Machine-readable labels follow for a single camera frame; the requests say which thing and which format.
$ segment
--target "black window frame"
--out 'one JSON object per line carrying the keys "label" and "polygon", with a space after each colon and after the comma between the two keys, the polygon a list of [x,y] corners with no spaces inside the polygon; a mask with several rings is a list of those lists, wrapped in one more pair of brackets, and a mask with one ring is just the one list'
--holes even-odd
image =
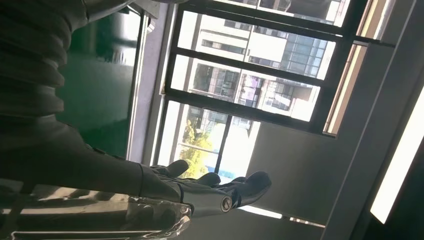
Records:
{"label": "black window frame", "polygon": [[[233,117],[243,118],[250,121],[266,122],[277,124],[300,131],[309,132],[312,134],[322,135],[329,138],[335,138],[333,135],[328,135],[323,132],[327,117],[329,115],[333,100],[336,96],[336,91],[339,86],[345,64],[352,46],[361,45],[367,46],[368,44],[383,45],[394,48],[394,45],[380,42],[379,40],[357,36],[357,30],[360,26],[368,0],[355,0],[351,1],[347,12],[345,14],[342,26],[335,26],[313,20],[308,20],[307,17],[297,18],[287,15],[282,15],[274,12],[239,6],[222,1],[214,0],[190,0],[185,3],[179,4],[176,12],[175,25],[173,37],[171,42],[170,54],[168,59],[168,66],[166,70],[165,83],[163,87],[164,104],[162,109],[162,116],[159,122],[159,134],[157,142],[162,140],[162,133],[165,126],[166,112],[169,101],[178,102],[202,109],[215,111],[218,113],[226,114],[227,121],[222,138],[216,166],[215,173],[219,172],[221,164],[222,153],[226,138],[232,125]],[[180,29],[184,12],[193,12],[199,15],[208,15],[216,18],[225,19],[225,26],[241,29],[229,24],[232,22],[249,25],[249,31],[252,28],[262,27],[269,28],[275,31],[287,33],[287,38],[290,34],[301,35],[304,37],[315,38],[318,40],[325,40],[335,42],[335,48],[328,66],[325,79],[317,79],[315,77],[300,75],[282,69],[275,69],[265,67],[258,64],[230,59],[227,57],[208,54],[191,49],[178,47],[178,40],[180,36]],[[211,98],[205,95],[199,95],[184,90],[171,88],[172,76],[174,72],[175,61],[177,55],[199,59],[203,61],[218,63],[235,68],[245,69],[248,71],[258,72],[261,74],[276,76],[277,79],[295,81],[297,84],[307,84],[320,87],[320,91],[315,102],[315,107],[312,111],[310,121],[303,121],[290,116],[275,114],[261,109],[244,106],[235,102],[228,102],[221,99]],[[159,158],[160,144],[156,145],[154,164],[157,163]]]}

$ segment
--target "tree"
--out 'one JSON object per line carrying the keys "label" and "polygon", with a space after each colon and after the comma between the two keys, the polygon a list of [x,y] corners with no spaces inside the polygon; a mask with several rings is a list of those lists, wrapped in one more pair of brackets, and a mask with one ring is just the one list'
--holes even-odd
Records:
{"label": "tree", "polygon": [[[212,147],[212,144],[208,140],[208,133],[195,133],[191,122],[187,121],[185,126],[184,134],[182,136],[182,142],[197,146],[200,148],[208,149]],[[181,178],[193,178],[198,179],[202,175],[208,172],[205,167],[203,159],[208,156],[208,153],[193,147],[184,147],[179,154],[179,158],[185,160],[188,163],[188,170],[185,171],[180,177]]]}

